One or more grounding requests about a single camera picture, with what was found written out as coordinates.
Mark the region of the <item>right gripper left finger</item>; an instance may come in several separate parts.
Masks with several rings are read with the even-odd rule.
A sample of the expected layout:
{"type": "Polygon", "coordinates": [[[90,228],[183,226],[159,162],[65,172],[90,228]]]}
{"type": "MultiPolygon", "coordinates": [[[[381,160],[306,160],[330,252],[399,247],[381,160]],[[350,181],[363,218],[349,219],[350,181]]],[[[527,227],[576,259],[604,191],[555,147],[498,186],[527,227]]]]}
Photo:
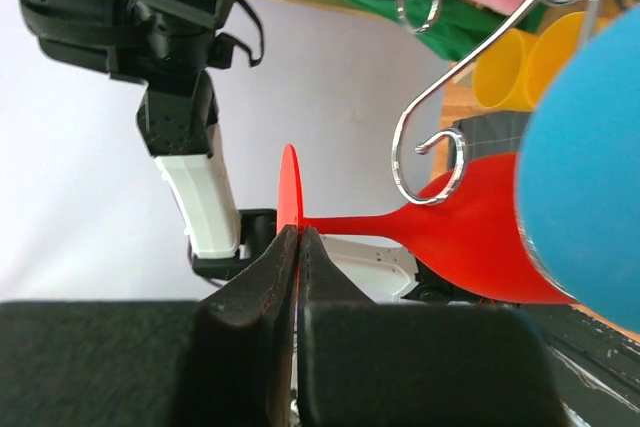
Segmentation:
{"type": "Polygon", "coordinates": [[[298,245],[284,227],[199,303],[170,425],[288,425],[298,245]]]}

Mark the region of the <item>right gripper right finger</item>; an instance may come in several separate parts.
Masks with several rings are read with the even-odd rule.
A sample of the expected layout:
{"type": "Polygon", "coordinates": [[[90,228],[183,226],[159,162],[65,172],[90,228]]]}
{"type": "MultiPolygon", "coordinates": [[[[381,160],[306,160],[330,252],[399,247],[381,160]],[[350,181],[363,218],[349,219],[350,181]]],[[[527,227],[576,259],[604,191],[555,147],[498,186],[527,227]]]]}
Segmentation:
{"type": "Polygon", "coordinates": [[[298,408],[306,426],[565,426],[546,349],[518,310],[378,304],[299,248],[298,408]]]}

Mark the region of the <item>red wine glass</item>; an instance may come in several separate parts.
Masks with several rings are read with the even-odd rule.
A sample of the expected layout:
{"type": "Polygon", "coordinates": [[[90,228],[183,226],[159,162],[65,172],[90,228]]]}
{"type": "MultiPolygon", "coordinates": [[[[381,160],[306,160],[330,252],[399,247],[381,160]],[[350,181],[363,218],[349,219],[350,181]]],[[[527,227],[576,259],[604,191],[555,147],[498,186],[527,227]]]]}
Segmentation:
{"type": "Polygon", "coordinates": [[[321,234],[383,237],[416,256],[446,281],[478,296],[519,304],[571,304],[526,252],[516,221],[517,156],[471,161],[457,190],[433,206],[407,203],[383,215],[310,218],[304,213],[297,153],[285,146],[280,166],[277,226],[321,234]]]}

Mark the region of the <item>yellow wine glass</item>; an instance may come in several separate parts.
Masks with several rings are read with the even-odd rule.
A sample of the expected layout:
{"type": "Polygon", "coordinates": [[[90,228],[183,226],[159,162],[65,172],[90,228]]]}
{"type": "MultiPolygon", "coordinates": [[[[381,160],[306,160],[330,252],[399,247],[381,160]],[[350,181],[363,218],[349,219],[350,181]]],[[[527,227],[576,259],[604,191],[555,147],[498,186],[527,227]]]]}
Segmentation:
{"type": "Polygon", "coordinates": [[[538,36],[510,29],[477,59],[472,89],[478,104],[489,110],[528,112],[525,70],[538,36]]]}
{"type": "Polygon", "coordinates": [[[584,17],[584,12],[560,17],[542,32],[534,44],[524,71],[525,94],[533,108],[576,53],[584,17]]]}

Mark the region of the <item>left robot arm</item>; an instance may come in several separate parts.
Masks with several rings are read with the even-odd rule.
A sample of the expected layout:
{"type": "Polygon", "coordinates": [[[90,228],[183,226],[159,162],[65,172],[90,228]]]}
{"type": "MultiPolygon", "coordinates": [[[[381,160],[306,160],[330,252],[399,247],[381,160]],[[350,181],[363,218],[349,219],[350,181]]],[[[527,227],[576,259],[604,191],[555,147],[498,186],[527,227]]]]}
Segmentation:
{"type": "Polygon", "coordinates": [[[216,285],[240,214],[277,203],[283,149],[314,215],[404,204],[400,113],[448,62],[385,20],[260,0],[202,0],[202,25],[145,0],[16,0],[1,9],[1,298],[188,300],[216,285]]]}

